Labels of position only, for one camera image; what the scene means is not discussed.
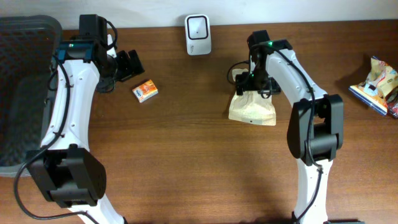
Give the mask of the red black snack packet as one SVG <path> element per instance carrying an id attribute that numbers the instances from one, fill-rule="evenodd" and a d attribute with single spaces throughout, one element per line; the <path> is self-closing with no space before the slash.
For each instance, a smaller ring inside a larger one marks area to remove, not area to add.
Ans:
<path id="1" fill-rule="evenodd" d="M 398 114 L 397 114 L 397 89 L 393 90 L 392 93 L 390 94 L 389 98 L 386 101 L 387 105 L 387 111 L 388 113 L 393 116 L 395 119 L 397 119 Z"/>

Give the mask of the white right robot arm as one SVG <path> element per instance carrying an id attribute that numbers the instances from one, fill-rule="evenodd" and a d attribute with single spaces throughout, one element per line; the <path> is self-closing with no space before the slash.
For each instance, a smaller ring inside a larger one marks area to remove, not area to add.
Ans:
<path id="1" fill-rule="evenodd" d="M 237 95 L 253 92 L 268 99 L 283 93 L 292 107 L 287 145 L 298 167 L 292 223 L 328 223 L 328 176 L 343 145 L 343 100 L 310 78 L 288 40 L 272 40 L 266 30 L 258 30 L 247 44 L 249 70 L 236 75 Z"/>

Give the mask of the beige brown snack pouch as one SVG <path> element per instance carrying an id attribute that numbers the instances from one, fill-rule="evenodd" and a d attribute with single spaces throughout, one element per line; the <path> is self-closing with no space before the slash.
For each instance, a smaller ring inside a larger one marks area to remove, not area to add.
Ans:
<path id="1" fill-rule="evenodd" d="M 246 91 L 241 96 L 235 92 L 229 104 L 228 118 L 261 126 L 275 126 L 277 121 L 272 97 L 264 99 L 255 91 Z"/>

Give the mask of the yellow chip bag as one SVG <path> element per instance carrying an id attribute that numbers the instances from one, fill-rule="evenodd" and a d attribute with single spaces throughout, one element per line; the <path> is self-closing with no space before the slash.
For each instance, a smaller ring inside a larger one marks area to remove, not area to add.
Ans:
<path id="1" fill-rule="evenodd" d="M 365 81 L 349 87 L 355 97 L 383 116 L 389 114 L 386 101 L 395 89 L 397 70 L 375 56 L 371 57 L 371 70 Z"/>

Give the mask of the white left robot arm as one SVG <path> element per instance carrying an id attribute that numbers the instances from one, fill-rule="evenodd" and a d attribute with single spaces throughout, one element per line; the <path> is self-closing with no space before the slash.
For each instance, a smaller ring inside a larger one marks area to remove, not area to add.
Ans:
<path id="1" fill-rule="evenodd" d="M 106 170 L 90 152 L 88 126 L 95 92 L 109 93 L 117 82 L 140 75 L 137 52 L 117 51 L 113 24 L 96 14 L 79 18 L 79 33 L 59 44 L 57 89 L 50 124 L 38 151 L 28 153 L 28 170 L 48 202 L 85 223 L 125 223 L 107 198 Z"/>

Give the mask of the small orange box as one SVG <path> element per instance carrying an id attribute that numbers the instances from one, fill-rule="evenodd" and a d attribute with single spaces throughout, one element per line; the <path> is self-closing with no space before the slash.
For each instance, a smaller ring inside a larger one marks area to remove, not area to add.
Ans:
<path id="1" fill-rule="evenodd" d="M 138 102 L 142 103 L 149 98 L 158 94 L 158 89 L 152 80 L 145 81 L 139 86 L 132 89 L 134 96 L 137 98 Z"/>

